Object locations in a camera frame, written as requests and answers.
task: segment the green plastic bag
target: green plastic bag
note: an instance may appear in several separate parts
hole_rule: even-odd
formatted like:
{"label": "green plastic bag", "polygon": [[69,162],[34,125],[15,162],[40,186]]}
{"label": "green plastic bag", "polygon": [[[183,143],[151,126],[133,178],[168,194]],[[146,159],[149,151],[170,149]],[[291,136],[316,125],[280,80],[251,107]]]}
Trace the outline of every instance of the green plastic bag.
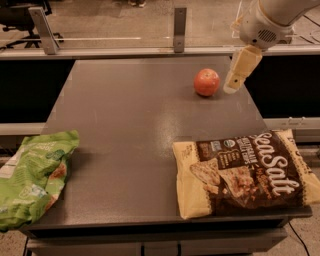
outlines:
{"label": "green plastic bag", "polygon": [[68,159],[79,145],[78,132],[25,137],[0,169],[0,231],[34,223],[64,188]]}

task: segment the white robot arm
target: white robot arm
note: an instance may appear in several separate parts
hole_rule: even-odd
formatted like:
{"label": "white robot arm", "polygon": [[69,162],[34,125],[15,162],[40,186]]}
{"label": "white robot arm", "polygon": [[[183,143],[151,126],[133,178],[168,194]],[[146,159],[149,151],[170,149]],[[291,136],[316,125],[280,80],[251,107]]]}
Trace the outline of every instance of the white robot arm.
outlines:
{"label": "white robot arm", "polygon": [[293,24],[320,0],[253,0],[236,21],[247,45],[233,54],[224,91],[236,92],[262,59],[262,51],[293,34]]}

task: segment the snack bag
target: snack bag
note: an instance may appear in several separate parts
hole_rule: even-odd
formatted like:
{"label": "snack bag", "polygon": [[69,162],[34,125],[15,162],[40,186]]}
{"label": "snack bag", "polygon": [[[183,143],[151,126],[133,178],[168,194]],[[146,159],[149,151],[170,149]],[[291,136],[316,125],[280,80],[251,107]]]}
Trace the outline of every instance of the snack bag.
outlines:
{"label": "snack bag", "polygon": [[175,142],[181,217],[250,214],[320,203],[320,181],[291,130]]}
{"label": "snack bag", "polygon": [[37,221],[58,199],[78,132],[25,137],[0,169],[0,231]]}

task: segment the cable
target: cable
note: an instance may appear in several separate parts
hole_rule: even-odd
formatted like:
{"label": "cable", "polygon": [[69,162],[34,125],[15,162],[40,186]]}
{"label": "cable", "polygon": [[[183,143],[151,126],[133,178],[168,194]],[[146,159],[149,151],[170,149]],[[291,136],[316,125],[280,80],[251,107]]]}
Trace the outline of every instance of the cable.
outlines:
{"label": "cable", "polygon": [[302,238],[299,236],[299,234],[297,233],[297,231],[293,228],[293,226],[292,226],[292,224],[291,224],[290,221],[289,221],[289,225],[290,225],[292,231],[295,233],[295,235],[298,237],[298,239],[299,239],[300,242],[302,243],[304,249],[306,250],[307,255],[310,256],[310,253],[309,253],[309,250],[308,250],[307,245],[304,243],[304,241],[303,241]]}
{"label": "cable", "polygon": [[303,17],[305,17],[307,20],[311,21],[313,24],[317,25],[318,27],[320,27],[320,24],[315,22],[313,19],[309,18],[307,15],[303,15]]}
{"label": "cable", "polygon": [[304,36],[300,36],[300,38],[303,39],[303,40],[305,40],[305,41],[307,41],[307,42],[310,43],[310,44],[314,44],[314,42],[308,40],[308,39],[305,38]]}
{"label": "cable", "polygon": [[[306,18],[307,20],[309,20],[310,22],[312,22],[313,24],[317,25],[318,27],[320,27],[320,24],[319,24],[318,22],[314,21],[313,19],[311,19],[311,18],[308,17],[307,15],[303,15],[303,17]],[[319,32],[319,30],[312,31],[312,32],[310,33],[310,37],[311,37],[314,41],[320,43],[320,41],[312,35],[314,32]]]}
{"label": "cable", "polygon": [[28,241],[29,241],[29,238],[27,237],[26,239],[26,243],[24,245],[24,250],[23,250],[23,256],[32,256],[32,251],[28,250],[27,246],[28,246]]}
{"label": "cable", "polygon": [[318,151],[316,153],[316,156],[318,157],[318,159],[320,159],[320,147],[318,148]]}

